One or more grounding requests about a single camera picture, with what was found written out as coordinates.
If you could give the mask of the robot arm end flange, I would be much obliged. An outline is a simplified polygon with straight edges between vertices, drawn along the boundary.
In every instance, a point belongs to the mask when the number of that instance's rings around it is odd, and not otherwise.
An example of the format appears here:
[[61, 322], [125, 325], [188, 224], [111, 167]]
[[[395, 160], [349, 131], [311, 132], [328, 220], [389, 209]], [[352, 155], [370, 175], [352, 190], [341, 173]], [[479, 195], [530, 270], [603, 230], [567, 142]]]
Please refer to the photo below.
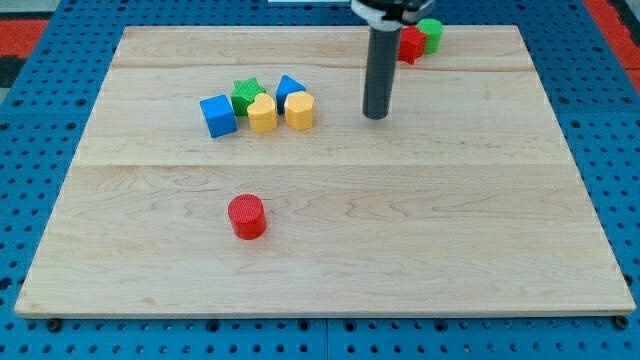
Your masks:
[[370, 27], [395, 31], [415, 25], [435, 8], [436, 0], [351, 0], [351, 10]]

